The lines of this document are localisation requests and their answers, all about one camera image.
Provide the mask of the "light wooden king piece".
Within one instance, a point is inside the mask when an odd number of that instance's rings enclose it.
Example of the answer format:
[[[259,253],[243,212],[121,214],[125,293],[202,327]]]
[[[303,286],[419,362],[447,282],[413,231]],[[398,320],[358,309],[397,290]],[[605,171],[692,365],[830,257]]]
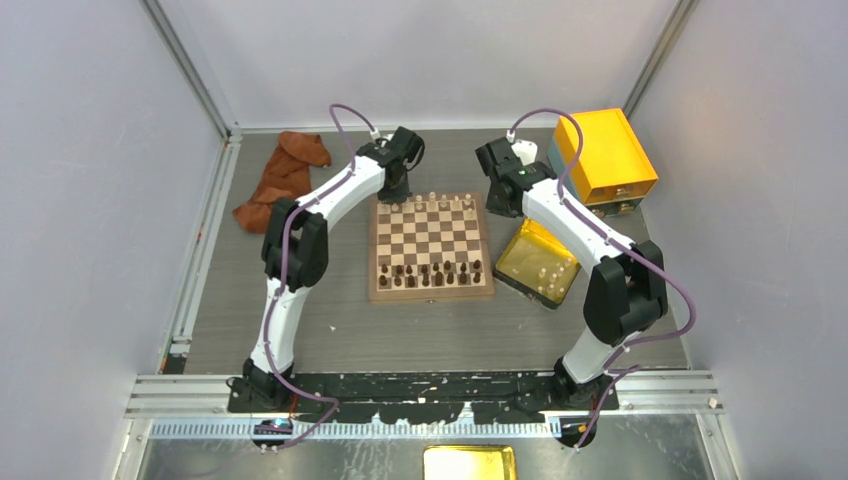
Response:
[[[438,210],[437,195],[435,192],[429,193],[427,208],[429,212],[436,212]]]

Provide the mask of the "gold metal tin tray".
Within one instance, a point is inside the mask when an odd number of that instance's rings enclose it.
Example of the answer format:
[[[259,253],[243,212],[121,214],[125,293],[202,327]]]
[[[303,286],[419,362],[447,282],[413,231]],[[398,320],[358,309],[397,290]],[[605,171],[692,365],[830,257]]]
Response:
[[[494,277],[549,310],[562,304],[581,270],[576,256],[541,224],[524,219],[494,267]]]

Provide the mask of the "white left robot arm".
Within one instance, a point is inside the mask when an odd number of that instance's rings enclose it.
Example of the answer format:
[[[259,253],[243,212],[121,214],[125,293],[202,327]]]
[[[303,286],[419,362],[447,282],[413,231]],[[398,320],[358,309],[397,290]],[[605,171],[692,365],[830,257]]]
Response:
[[[386,138],[376,131],[371,136],[344,170],[314,192],[272,206],[261,250],[266,306],[242,373],[255,403],[269,413],[290,403],[296,331],[307,296],[327,270],[330,231],[372,195],[395,203],[410,195],[408,171],[422,160],[424,140],[405,127]]]

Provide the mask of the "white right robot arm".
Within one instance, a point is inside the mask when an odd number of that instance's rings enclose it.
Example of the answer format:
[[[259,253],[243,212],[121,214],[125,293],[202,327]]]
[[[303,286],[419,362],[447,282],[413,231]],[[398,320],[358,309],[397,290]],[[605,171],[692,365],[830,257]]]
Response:
[[[577,259],[589,277],[583,304],[586,327],[558,361],[558,403],[582,409],[594,381],[617,349],[636,339],[668,311],[663,254],[651,241],[636,243],[581,204],[546,164],[525,164],[505,137],[475,151],[490,187],[488,212],[539,223]]]

